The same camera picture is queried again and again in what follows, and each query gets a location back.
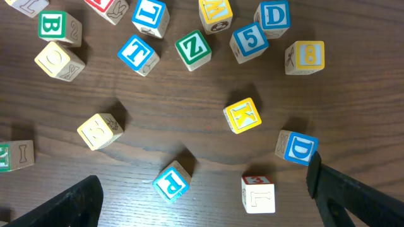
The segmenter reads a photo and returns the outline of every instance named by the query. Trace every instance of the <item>alphabet block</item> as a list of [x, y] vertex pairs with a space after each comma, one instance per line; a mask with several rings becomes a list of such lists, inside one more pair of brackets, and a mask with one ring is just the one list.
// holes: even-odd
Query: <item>alphabet block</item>
[[285, 51], [287, 75], [309, 75], [326, 65], [323, 41], [296, 41]]
[[153, 182], [153, 187], [166, 202], [173, 203], [188, 191], [190, 183], [191, 176], [178, 161], [173, 161], [160, 172]]
[[249, 214], [275, 212], [275, 185], [268, 177], [241, 177], [242, 203]]
[[262, 123], [251, 98], [246, 98], [223, 109], [227, 123], [236, 134], [256, 127]]
[[77, 132], [92, 151], [107, 147], [124, 133], [110, 113], [95, 114]]
[[81, 46], [80, 21], [63, 11], [42, 11], [39, 14], [38, 36], [67, 47]]
[[288, 1], [262, 2], [254, 15], [267, 39], [281, 37], [290, 28]]
[[199, 0], [199, 17], [207, 35], [230, 28], [233, 12], [229, 0]]
[[85, 2], [113, 25], [117, 25], [129, 9], [125, 0], [85, 0]]
[[48, 0], [6, 0], [6, 3], [31, 18], [49, 5]]
[[275, 154], [287, 161], [309, 166], [317, 146], [317, 138], [282, 130], [279, 133]]
[[201, 67], [212, 58], [212, 51], [199, 30], [179, 39], [175, 47], [190, 71]]
[[74, 53], [55, 42], [49, 42], [35, 62], [50, 77], [67, 82], [74, 80], [86, 66]]
[[169, 11], [164, 3], [156, 0], [138, 0], [132, 22], [139, 32], [163, 38], [169, 21]]
[[126, 42], [118, 57], [142, 76], [147, 76], [160, 60], [156, 52], [137, 35]]
[[239, 64], [260, 56], [269, 46], [257, 22], [236, 30], [230, 39], [230, 47]]
[[0, 172], [10, 172], [35, 163], [32, 141], [0, 143]]

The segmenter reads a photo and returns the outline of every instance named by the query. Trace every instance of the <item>dark wooden surface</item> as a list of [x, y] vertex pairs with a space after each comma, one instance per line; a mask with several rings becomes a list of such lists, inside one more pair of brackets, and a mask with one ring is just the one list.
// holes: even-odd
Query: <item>dark wooden surface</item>
[[[206, 39], [212, 60], [189, 72], [174, 42], [202, 30], [198, 5], [165, 1], [164, 39], [141, 35], [161, 60], [145, 78], [117, 51], [132, 34], [136, 1], [117, 26], [82, 0], [50, 0], [83, 24], [86, 62], [72, 82], [51, 79], [34, 63], [47, 45], [30, 19], [0, 2], [0, 138], [33, 139], [34, 166], [0, 175], [0, 218], [15, 219], [89, 175], [104, 188], [99, 226], [322, 226], [307, 193], [307, 168], [274, 155], [279, 130], [319, 139], [327, 165], [404, 201], [404, 2], [290, 1], [292, 27], [261, 56], [238, 65], [229, 41], [252, 22], [259, 1], [231, 1], [230, 29]], [[286, 76], [285, 49], [296, 40], [323, 40], [326, 67]], [[235, 135], [222, 109], [251, 96], [263, 123]], [[110, 112], [125, 133], [90, 151], [76, 129]], [[179, 157], [194, 169], [191, 190], [168, 205], [152, 180]], [[240, 177], [246, 170], [276, 182], [276, 213], [247, 215]]]

